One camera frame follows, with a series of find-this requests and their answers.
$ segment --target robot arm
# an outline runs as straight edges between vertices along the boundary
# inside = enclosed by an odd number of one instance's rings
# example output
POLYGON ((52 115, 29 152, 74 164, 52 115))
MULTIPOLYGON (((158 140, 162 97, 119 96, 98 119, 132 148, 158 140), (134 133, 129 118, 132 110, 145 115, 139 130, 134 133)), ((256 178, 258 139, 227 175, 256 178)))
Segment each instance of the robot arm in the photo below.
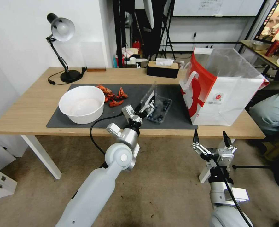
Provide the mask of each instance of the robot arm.
POLYGON ((210 169, 210 199, 214 211, 209 224, 210 227, 252 227, 252 222, 237 204, 249 200, 247 191, 232 187, 234 182, 228 173, 229 165, 237 148, 232 146, 225 131, 223 131, 223 137, 225 149, 205 148, 199 143, 198 133, 195 129, 192 143, 193 149, 203 160, 207 161, 207 167, 210 169))
POLYGON ((153 111, 153 102, 135 113, 128 105, 122 109, 128 124, 121 129, 114 123, 107 131, 114 135, 117 143, 111 145, 105 155, 108 168, 93 170, 66 206, 56 227, 92 226, 115 188, 115 180, 125 169, 131 170, 139 151, 137 137, 143 119, 153 111))

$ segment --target monitor screen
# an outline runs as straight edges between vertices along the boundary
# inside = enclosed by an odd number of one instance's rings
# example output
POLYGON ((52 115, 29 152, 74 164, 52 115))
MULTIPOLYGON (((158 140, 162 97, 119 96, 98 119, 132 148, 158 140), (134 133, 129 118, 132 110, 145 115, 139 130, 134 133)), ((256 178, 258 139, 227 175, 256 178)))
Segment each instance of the monitor screen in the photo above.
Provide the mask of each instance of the monitor screen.
POLYGON ((274 3, 254 39, 265 42, 279 40, 279 0, 274 3))

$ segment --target tissue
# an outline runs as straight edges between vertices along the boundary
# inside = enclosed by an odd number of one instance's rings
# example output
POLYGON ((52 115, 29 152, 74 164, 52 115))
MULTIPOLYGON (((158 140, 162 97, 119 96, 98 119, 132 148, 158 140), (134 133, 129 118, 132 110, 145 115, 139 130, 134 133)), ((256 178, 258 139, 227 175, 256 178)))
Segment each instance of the tissue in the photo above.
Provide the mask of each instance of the tissue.
POLYGON ((174 62, 173 59, 167 59, 167 58, 156 59, 156 65, 160 65, 160 66, 171 66, 173 62, 174 62))

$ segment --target gray desk mat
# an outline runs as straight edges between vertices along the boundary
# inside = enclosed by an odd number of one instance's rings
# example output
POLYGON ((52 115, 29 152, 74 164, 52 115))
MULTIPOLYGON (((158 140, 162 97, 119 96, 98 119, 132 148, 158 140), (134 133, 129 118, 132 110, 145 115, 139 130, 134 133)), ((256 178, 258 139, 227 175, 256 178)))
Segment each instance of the gray desk mat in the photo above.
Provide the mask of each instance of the gray desk mat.
MULTIPOLYGON (((72 84, 70 89, 95 84, 72 84)), ((141 98, 149 90, 151 85, 145 84, 103 84, 106 88, 112 90, 112 92, 117 93, 119 88, 122 87, 124 92, 128 94, 128 98, 124 100, 123 104, 117 107, 109 107, 108 103, 104 105, 104 111, 100 118, 110 117, 118 115, 121 112, 121 108, 130 104, 135 108, 141 98)), ((165 98, 170 98, 172 100, 171 108, 169 109, 165 120, 163 123, 155 123, 149 120, 144 120, 142 124, 142 129, 195 129, 196 125, 192 125, 188 110, 184 103, 182 94, 180 92, 179 85, 157 85, 157 91, 160 96, 165 98)), ((115 119, 103 120, 96 123, 95 128, 106 128, 110 123, 114 122, 120 128, 123 128, 127 121, 125 117, 120 116, 115 119)), ((48 124, 47 128, 90 128, 92 123, 89 124, 76 124, 72 122, 65 114, 63 114, 57 107, 48 124)))

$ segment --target tissue box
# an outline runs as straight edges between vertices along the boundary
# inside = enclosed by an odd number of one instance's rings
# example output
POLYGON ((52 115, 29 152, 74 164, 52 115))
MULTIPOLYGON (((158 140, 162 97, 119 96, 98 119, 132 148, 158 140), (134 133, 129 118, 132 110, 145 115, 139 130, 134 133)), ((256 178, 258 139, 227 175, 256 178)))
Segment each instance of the tissue box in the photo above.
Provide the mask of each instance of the tissue box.
POLYGON ((159 66, 156 65, 155 61, 149 61, 147 68, 147 75, 149 76, 169 78, 176 78, 179 70, 177 63, 173 63, 171 66, 159 66))

